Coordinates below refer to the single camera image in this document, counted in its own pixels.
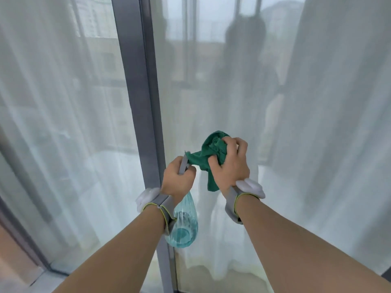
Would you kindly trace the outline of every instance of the green cloth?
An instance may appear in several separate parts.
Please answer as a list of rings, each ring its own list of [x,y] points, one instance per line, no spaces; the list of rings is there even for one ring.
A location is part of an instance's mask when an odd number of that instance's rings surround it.
[[[210,171],[208,157],[217,155],[219,165],[224,163],[227,155],[227,144],[222,140],[222,138],[227,136],[228,135],[225,132],[218,130],[206,138],[205,142],[201,146],[201,151],[185,153],[190,164],[195,164],[199,166],[202,171],[208,172],[208,191],[217,191],[219,189],[215,179],[213,178],[212,172]]]

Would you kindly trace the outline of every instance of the left hand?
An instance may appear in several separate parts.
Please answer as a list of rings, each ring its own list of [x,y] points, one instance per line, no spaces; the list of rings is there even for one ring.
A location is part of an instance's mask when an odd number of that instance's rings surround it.
[[[173,197],[175,206],[190,191],[196,178],[196,168],[193,166],[190,166],[182,176],[178,174],[182,159],[183,156],[178,156],[170,162],[164,170],[163,184],[161,186],[161,192],[163,194]]]

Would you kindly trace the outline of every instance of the left arm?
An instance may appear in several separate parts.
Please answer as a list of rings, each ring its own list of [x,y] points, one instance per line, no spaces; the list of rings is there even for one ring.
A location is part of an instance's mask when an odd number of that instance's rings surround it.
[[[196,169],[178,175],[182,157],[164,171],[161,192],[171,195],[177,205],[190,191]],[[162,212],[149,205],[123,231],[78,267],[53,293],[140,292],[165,221]]]

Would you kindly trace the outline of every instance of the hand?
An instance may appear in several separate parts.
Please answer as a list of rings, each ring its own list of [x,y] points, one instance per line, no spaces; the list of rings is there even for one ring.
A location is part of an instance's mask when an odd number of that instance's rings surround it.
[[[190,191],[196,178],[196,168],[193,166],[190,166],[182,176],[178,174],[182,159],[183,156],[178,156],[168,165],[164,170],[163,184],[161,185],[161,192],[171,195],[175,206]]]
[[[208,162],[213,178],[225,196],[231,186],[236,186],[236,181],[250,177],[250,169],[246,161],[247,142],[241,138],[224,137],[222,139],[227,143],[227,156],[224,164],[220,166],[215,155],[209,157]]]

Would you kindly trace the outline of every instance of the forearm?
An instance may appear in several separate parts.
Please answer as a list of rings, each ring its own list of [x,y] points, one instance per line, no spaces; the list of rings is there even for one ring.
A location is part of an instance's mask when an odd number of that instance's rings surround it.
[[[164,226],[162,212],[155,206],[147,207],[54,293],[140,292]]]
[[[251,195],[236,211],[276,293],[390,292],[390,284]]]

